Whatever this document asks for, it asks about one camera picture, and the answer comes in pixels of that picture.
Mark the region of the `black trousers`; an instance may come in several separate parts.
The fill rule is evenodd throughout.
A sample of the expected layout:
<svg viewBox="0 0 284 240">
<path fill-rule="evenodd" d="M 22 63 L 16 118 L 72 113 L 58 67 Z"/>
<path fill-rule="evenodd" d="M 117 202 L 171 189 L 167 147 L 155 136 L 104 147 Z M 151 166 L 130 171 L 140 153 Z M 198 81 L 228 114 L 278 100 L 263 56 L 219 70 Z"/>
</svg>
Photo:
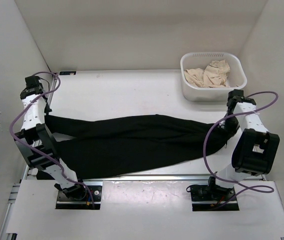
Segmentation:
<svg viewBox="0 0 284 240">
<path fill-rule="evenodd" d="M 211 123 L 166 115 L 84 121 L 47 115 L 66 165 L 80 179 L 108 178 L 163 168 L 212 155 L 227 144 L 225 130 Z"/>
</svg>

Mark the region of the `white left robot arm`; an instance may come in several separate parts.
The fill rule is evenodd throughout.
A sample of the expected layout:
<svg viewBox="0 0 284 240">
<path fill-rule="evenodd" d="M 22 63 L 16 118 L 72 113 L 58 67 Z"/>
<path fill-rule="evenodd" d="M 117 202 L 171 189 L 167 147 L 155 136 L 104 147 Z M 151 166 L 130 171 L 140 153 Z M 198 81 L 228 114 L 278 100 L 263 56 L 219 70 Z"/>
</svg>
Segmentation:
<svg viewBox="0 0 284 240">
<path fill-rule="evenodd" d="M 80 201 L 87 197 L 87 188 L 57 152 L 57 141 L 45 124 L 51 109 L 40 80 L 36 75 L 25 78 L 26 87 L 20 93 L 23 123 L 13 138 L 30 169 L 53 178 L 55 187 L 67 198 Z"/>
</svg>

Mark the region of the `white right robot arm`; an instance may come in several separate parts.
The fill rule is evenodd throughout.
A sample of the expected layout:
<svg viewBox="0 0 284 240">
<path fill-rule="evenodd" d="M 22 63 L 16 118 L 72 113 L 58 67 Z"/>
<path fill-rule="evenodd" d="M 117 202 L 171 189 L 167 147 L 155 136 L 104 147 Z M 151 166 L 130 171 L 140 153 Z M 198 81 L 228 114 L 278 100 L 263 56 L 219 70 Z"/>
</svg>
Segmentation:
<svg viewBox="0 0 284 240">
<path fill-rule="evenodd" d="M 233 151 L 231 163 L 209 178 L 206 194 L 212 200 L 229 194 L 236 183 L 250 176 L 268 174 L 273 166 L 280 143 L 277 134 L 270 133 L 257 114 L 254 99 L 245 97 L 244 91 L 228 93 L 226 119 L 218 128 L 242 134 Z"/>
</svg>

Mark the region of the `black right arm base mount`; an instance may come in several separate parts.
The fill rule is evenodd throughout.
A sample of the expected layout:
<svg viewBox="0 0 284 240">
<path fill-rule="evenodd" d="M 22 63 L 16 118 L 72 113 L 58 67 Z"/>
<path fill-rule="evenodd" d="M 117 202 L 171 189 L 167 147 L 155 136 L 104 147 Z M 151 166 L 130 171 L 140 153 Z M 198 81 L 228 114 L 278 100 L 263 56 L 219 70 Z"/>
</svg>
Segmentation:
<svg viewBox="0 0 284 240">
<path fill-rule="evenodd" d="M 193 184 L 186 188 L 191 195 L 192 211 L 239 211 L 234 188 Z"/>
</svg>

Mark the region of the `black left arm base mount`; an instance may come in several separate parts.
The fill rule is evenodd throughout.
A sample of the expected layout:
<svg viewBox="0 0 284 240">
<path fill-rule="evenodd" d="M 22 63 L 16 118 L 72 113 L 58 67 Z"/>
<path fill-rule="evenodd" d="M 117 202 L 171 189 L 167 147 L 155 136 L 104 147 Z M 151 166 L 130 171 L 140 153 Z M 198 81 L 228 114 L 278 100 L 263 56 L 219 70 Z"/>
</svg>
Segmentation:
<svg viewBox="0 0 284 240">
<path fill-rule="evenodd" d="M 55 208 L 58 210 L 100 210 L 102 185 L 94 183 L 88 185 L 88 190 L 80 185 L 74 186 L 70 191 L 62 191 L 59 184 L 54 187 L 58 190 Z"/>
</svg>

